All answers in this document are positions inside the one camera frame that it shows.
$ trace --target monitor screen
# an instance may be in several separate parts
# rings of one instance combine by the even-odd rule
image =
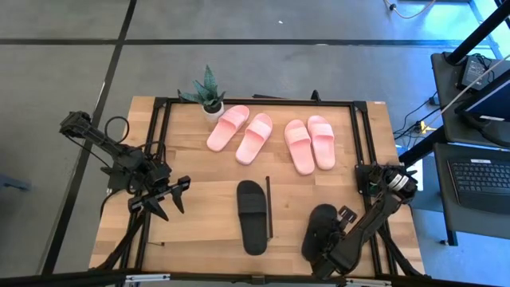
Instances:
[[[510,79],[468,106],[465,111],[486,120],[510,120]]]

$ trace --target pink sandal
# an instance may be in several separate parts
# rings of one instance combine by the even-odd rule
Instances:
[[[317,166],[322,170],[332,169],[335,166],[335,134],[332,126],[322,116],[310,116],[307,126],[312,136]]]
[[[256,115],[246,128],[245,137],[236,151],[237,161],[246,165],[252,163],[272,131],[271,118],[264,113]]]
[[[309,175],[316,168],[313,162],[310,136],[301,120],[292,120],[285,127],[285,143],[296,170],[301,175]]]
[[[249,109],[244,105],[229,108],[220,118],[207,139],[207,147],[211,151],[222,150],[232,139],[233,135],[246,122],[249,117]]]

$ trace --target white pot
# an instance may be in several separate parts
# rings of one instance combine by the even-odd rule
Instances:
[[[223,102],[222,102],[222,107],[220,108],[219,111],[217,111],[215,113],[211,114],[211,113],[206,112],[206,110],[204,109],[203,106],[202,106],[202,111],[204,112],[204,115],[206,115],[206,119],[208,122],[217,123],[220,116],[222,116],[223,113],[225,112],[225,107],[223,106]]]

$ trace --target slide sandal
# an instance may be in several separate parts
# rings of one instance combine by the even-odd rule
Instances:
[[[301,120],[291,120],[285,127],[285,143],[296,170],[301,175],[309,175],[316,168],[313,162],[310,136]]]
[[[273,122],[268,115],[264,113],[256,115],[246,128],[245,137],[236,151],[237,161],[242,164],[252,163],[272,130]]]
[[[243,105],[229,108],[220,118],[207,139],[207,147],[211,151],[222,150],[232,139],[233,135],[246,122],[249,117],[249,109]]]
[[[317,166],[322,170],[332,169],[335,166],[335,134],[332,126],[322,116],[310,116],[307,126],[312,136]]]
[[[263,254],[268,247],[267,204],[260,185],[251,180],[243,180],[237,185],[237,212],[246,253]]]
[[[321,255],[335,219],[336,208],[331,204],[321,204],[312,210],[301,246],[301,254],[307,261],[314,262]]]

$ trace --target wooden table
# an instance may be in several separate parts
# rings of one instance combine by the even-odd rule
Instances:
[[[154,97],[136,96],[127,119],[131,131],[124,141],[130,145],[145,143]],[[383,102],[369,102],[368,116],[381,164],[397,163],[390,120]],[[170,199],[161,202],[169,222],[151,217],[149,244],[143,270],[155,272],[310,275],[311,268],[300,248],[312,209],[330,203],[339,209],[346,205],[361,218],[363,200],[357,192],[354,166],[355,145],[348,108],[250,105],[249,121],[259,112],[273,119],[273,133],[249,166],[235,159],[235,151],[244,134],[242,128],[221,152],[210,151],[206,140],[214,125],[208,124],[197,104],[173,104],[167,130],[167,162],[173,169],[171,182],[189,175],[191,186],[184,193],[185,214],[180,214]],[[335,132],[336,165],[330,171],[316,168],[311,175],[298,175],[284,141],[284,127],[294,119],[312,115],[325,117]],[[163,112],[156,131],[160,130]],[[361,115],[358,114],[363,155],[368,163]],[[265,176],[271,179],[274,238],[260,256],[248,255],[241,243],[237,215],[236,186],[244,179],[258,182],[265,190]],[[129,195],[120,192],[107,202],[100,221],[90,266],[99,265],[124,236],[128,225]],[[390,219],[392,238],[412,263],[423,272],[422,257],[414,231],[410,208],[402,206]],[[133,243],[129,265],[134,265],[138,239]],[[383,270],[387,270],[384,245],[379,239]],[[353,276],[374,276],[371,252],[363,246],[362,258]]]

